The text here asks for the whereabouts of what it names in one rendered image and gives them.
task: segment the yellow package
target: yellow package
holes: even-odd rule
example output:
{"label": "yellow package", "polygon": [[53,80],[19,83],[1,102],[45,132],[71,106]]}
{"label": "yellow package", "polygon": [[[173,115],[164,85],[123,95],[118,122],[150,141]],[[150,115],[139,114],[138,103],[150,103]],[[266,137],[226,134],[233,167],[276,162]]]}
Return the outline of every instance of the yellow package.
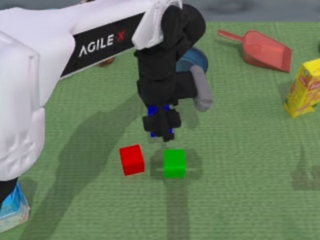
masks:
{"label": "yellow package", "polygon": [[292,118],[315,111],[320,102],[320,58],[303,63],[295,77],[284,109]]}

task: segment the blue bowl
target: blue bowl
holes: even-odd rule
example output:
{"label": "blue bowl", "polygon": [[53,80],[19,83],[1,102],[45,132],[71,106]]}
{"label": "blue bowl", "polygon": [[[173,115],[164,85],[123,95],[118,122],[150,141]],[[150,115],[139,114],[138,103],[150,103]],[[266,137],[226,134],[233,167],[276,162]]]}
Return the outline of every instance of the blue bowl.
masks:
{"label": "blue bowl", "polygon": [[208,70],[208,59],[199,49],[193,47],[187,51],[176,63],[177,72],[189,71],[193,65],[198,65],[206,73]]}

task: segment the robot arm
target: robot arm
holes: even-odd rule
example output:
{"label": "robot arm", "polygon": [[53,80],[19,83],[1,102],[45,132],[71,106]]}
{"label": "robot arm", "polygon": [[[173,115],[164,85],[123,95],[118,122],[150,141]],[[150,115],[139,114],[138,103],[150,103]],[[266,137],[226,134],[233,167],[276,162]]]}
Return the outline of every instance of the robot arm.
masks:
{"label": "robot arm", "polygon": [[0,181],[15,179],[45,143],[57,82],[134,46],[163,40],[161,18],[180,0],[96,0],[63,9],[0,11]]}

